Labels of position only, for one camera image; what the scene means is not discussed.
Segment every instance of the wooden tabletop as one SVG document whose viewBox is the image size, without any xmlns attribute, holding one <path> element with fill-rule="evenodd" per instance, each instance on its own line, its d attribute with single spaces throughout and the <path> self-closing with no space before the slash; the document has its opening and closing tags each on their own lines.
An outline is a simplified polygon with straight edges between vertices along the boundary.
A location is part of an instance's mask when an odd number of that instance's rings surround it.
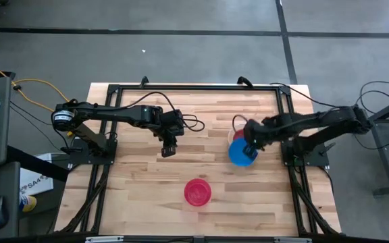
<svg viewBox="0 0 389 243">
<path fill-rule="evenodd" d="M 104 104 L 107 86 L 92 83 L 87 101 Z M 292 87 L 309 95 L 306 85 Z M 151 90 L 125 90 L 123 105 L 148 92 Z M 109 174 L 100 234 L 296 236 L 289 176 L 281 162 L 279 144 L 265 147 L 248 168 L 236 167 L 228 158 L 233 116 L 242 114 L 261 121 L 276 115 L 276 95 L 249 90 L 162 92 L 183 113 L 197 115 L 206 128 L 202 132 L 185 129 L 185 135 L 177 137 L 176 155 L 162 158 L 161 142 L 149 130 L 118 124 L 118 153 Z M 295 112 L 313 112 L 308 99 L 296 92 L 292 92 L 292 98 Z M 170 110 L 160 95 L 149 96 L 140 104 Z M 99 131 L 99 121 L 85 124 Z M 81 165 L 70 173 L 55 230 L 66 226 L 84 202 L 90 171 L 90 165 Z M 329 179 L 316 167 L 308 167 L 307 175 L 314 205 L 340 231 Z M 194 178 L 203 178 L 211 185 L 211 201 L 205 206 L 193 207 L 184 199 L 184 187 Z M 95 208 L 93 205 L 89 227 Z M 309 229 L 307 210 L 304 206 L 302 210 Z"/>
</svg>

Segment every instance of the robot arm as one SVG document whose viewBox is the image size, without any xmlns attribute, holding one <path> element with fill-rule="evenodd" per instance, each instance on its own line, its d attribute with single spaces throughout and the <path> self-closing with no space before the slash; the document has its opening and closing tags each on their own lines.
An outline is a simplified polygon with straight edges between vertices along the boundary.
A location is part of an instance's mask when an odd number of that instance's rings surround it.
<svg viewBox="0 0 389 243">
<path fill-rule="evenodd" d="M 303 130 L 324 128 L 308 137 L 299 136 Z M 272 142 L 291 142 L 292 153 L 301 157 L 310 153 L 317 145 L 346 133 L 365 134 L 371 129 L 371 123 L 364 111 L 354 105 L 335 107 L 326 112 L 301 115 L 285 113 L 266 117 L 261 124 L 250 119 L 244 127 L 244 139 L 247 146 L 244 153 L 253 156 L 255 150 Z"/>
<path fill-rule="evenodd" d="M 126 122 L 137 128 L 149 129 L 159 141 L 163 141 L 161 150 L 163 157 L 175 155 L 176 137 L 184 135 L 181 111 L 173 110 L 164 113 L 163 109 L 157 106 L 135 105 L 115 108 L 70 101 L 57 105 L 52 114 L 54 129 L 60 132 L 73 132 L 87 143 L 93 155 L 105 155 L 109 149 L 106 137 L 103 134 L 95 134 L 83 124 L 90 119 Z"/>
</svg>

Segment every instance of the blue bowl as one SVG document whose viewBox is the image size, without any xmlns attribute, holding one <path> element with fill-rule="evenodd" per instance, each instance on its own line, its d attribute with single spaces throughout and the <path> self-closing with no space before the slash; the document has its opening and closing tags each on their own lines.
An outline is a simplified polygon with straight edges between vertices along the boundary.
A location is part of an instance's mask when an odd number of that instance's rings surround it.
<svg viewBox="0 0 389 243">
<path fill-rule="evenodd" d="M 255 156 L 253 158 L 249 158 L 245 155 L 242 150 L 247 145 L 247 142 L 244 138 L 238 138 L 232 142 L 229 146 L 229 159 L 231 162 L 239 167 L 247 167 L 255 161 L 257 157 L 257 151 L 255 152 Z"/>
</svg>

